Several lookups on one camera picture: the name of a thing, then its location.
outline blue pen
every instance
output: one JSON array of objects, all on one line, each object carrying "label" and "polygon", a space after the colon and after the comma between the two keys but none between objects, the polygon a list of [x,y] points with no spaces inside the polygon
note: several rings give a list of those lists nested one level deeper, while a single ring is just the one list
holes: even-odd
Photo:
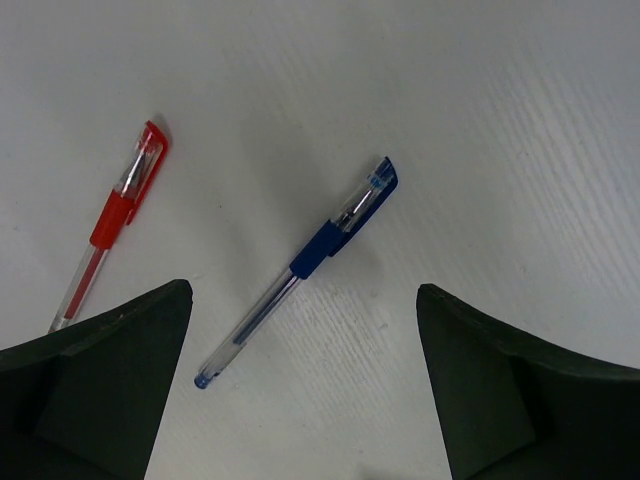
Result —
[{"label": "blue pen", "polygon": [[269,314],[301,280],[309,278],[325,258],[333,257],[353,238],[397,185],[396,171],[391,160],[385,158],[349,197],[338,213],[307,243],[240,325],[207,359],[194,380],[198,388],[207,388],[211,380],[227,368]]}]

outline white surface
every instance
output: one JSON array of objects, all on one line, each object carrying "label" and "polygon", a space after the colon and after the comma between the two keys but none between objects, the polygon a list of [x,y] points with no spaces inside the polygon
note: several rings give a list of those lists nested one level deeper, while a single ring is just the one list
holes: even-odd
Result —
[{"label": "white surface", "polygon": [[[83,316],[194,309],[149,479],[440,479],[434,282],[640,367],[635,0],[6,0],[0,347],[43,334],[144,120],[173,151]],[[209,390],[192,377],[377,155],[398,191]]]}]

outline pen clip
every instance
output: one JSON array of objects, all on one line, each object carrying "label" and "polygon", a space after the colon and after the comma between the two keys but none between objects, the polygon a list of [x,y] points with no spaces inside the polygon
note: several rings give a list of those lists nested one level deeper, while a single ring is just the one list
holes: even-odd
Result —
[{"label": "pen clip", "polygon": [[345,233],[340,243],[329,254],[330,257],[333,257],[334,255],[336,255],[342,249],[342,247],[344,247],[347,243],[349,243],[349,241],[354,237],[354,235],[358,233],[358,231],[362,228],[362,226],[369,221],[369,219],[373,216],[373,214],[376,213],[376,210],[380,208],[380,205],[384,203],[384,201],[389,197],[389,195],[391,195],[391,192],[393,192],[395,188],[398,186],[398,176],[396,175],[395,168],[393,167],[393,164],[391,163],[391,160],[389,159],[389,157],[385,157],[385,161],[378,168],[379,169],[384,168],[385,170],[390,169],[386,171],[386,174],[391,177],[391,179],[389,180],[389,183],[384,188],[384,190],[380,192],[375,202],[371,204],[369,209],[365,213],[363,213],[360,220],[358,220],[358,222],[351,228],[351,230],[348,233]]},{"label": "pen clip", "polygon": [[[154,149],[157,149],[158,147],[160,147],[160,152],[155,153]],[[164,133],[162,133],[162,130],[160,130],[160,128],[158,128],[158,126],[151,120],[148,120],[145,123],[145,129],[140,135],[136,148],[143,153],[145,150],[152,151],[156,155],[156,158],[152,161],[152,165],[147,167],[147,169],[150,168],[149,173],[145,175],[142,187],[140,187],[140,192],[133,203],[133,208],[127,216],[125,225],[130,225],[136,213],[138,213],[138,209],[147,196],[149,188],[151,188],[153,181],[158,175],[158,170],[162,166],[167,152],[169,151],[169,142]]]}]

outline pen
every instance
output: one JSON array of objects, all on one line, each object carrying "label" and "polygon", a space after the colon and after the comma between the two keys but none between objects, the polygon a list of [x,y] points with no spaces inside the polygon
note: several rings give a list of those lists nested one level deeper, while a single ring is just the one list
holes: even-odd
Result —
[{"label": "pen", "polygon": [[340,210],[318,230],[291,262],[273,286],[262,296],[224,342],[200,368],[194,383],[207,388],[209,383],[231,363],[258,327],[300,283],[306,280],[326,257],[333,257],[371,218],[398,185],[391,160],[385,158]]},{"label": "pen", "polygon": [[89,246],[53,319],[49,333],[75,323],[78,311],[107,253],[118,238],[122,227],[133,221],[168,150],[169,144],[162,131],[148,121],[136,142],[131,163],[105,203],[89,238]]}]

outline pen grip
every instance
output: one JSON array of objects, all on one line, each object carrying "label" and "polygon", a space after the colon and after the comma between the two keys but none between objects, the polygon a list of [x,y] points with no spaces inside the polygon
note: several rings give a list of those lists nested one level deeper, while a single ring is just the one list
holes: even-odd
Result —
[{"label": "pen grip", "polygon": [[112,190],[102,209],[98,223],[96,223],[96,228],[93,229],[89,238],[91,245],[104,250],[111,249],[133,208],[133,204],[134,199],[122,197]]},{"label": "pen grip", "polygon": [[291,262],[289,268],[296,277],[306,280],[340,244],[343,237],[344,232],[327,221]]}]

